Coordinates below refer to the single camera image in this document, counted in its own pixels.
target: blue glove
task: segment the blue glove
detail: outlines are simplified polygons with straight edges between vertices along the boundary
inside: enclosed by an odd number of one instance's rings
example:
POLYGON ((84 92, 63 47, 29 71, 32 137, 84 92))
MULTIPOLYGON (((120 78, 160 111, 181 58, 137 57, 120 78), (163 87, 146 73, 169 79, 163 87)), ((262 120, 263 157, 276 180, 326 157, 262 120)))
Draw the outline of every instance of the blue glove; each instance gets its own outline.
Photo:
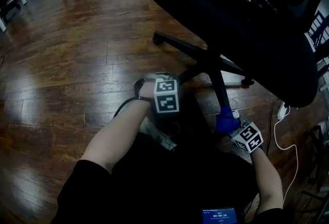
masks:
POLYGON ((222 108, 221 113, 216 115, 216 133, 228 134, 240 126, 239 119, 233 117, 230 106, 222 108))

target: power adapter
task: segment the power adapter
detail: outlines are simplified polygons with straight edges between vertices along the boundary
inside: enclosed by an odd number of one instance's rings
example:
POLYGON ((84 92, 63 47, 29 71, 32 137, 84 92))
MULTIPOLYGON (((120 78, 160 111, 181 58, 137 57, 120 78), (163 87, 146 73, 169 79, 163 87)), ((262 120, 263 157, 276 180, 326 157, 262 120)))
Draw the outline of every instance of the power adapter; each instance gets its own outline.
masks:
POLYGON ((289 106, 287 104, 285 104, 284 102, 281 103, 281 106, 280 106, 278 114, 277 114, 279 121, 281 121, 285 117, 288 107, 289 106))

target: phone screen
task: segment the phone screen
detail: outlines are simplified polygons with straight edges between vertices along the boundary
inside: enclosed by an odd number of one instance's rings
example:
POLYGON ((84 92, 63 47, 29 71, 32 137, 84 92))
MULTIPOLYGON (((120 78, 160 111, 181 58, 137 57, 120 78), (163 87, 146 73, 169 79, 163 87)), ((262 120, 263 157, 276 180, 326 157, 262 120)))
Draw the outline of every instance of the phone screen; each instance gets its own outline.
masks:
POLYGON ((218 210, 203 210, 204 224, 234 224, 237 223, 235 209, 226 208, 218 210))

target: chair base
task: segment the chair base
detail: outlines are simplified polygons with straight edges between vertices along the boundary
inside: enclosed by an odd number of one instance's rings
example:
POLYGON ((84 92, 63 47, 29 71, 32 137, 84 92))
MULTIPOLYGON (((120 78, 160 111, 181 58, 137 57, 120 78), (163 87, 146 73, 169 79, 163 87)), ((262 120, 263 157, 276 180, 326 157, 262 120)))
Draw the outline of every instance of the chair base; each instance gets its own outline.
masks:
POLYGON ((250 76, 234 63, 221 58, 216 50, 211 48, 204 50, 159 31, 154 32, 153 42, 155 45, 166 42, 195 59, 197 61, 196 64, 178 76, 179 83, 183 84, 200 73, 205 72, 210 77, 221 108, 230 106, 221 70, 244 76, 245 79, 242 83, 246 86, 254 84, 250 76))

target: black cable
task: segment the black cable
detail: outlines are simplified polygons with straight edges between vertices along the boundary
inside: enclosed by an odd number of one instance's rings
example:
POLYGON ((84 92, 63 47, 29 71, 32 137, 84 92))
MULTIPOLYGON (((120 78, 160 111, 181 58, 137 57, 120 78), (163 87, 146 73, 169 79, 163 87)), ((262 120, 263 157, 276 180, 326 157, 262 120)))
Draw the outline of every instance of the black cable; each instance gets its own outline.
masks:
POLYGON ((125 101, 123 102, 123 104, 120 105, 120 107, 119 107, 119 108, 117 109, 117 111, 115 112, 113 118, 115 118, 115 117, 119 114, 119 112, 121 111, 121 109, 122 109, 127 103, 129 103, 129 102, 131 102, 131 101, 134 101, 134 100, 143 100, 143 101, 147 101, 147 102, 152 102, 153 99, 152 99, 152 98, 148 98, 148 97, 142 97, 142 96, 134 96, 134 97, 131 97, 131 98, 125 100, 125 101))
POLYGON ((268 151, 269 151, 269 146, 271 144, 271 134, 272 134, 272 115, 273 115, 273 112, 274 112, 274 108, 276 106, 276 103, 277 101, 279 100, 279 98, 277 98, 275 101, 274 101, 274 104, 273 104, 273 108, 272 108, 272 111, 269 115, 269 122, 268 122, 268 132, 269 132, 269 137, 268 137, 268 144, 267 144, 267 150, 266 150, 266 156, 268 156, 268 151))

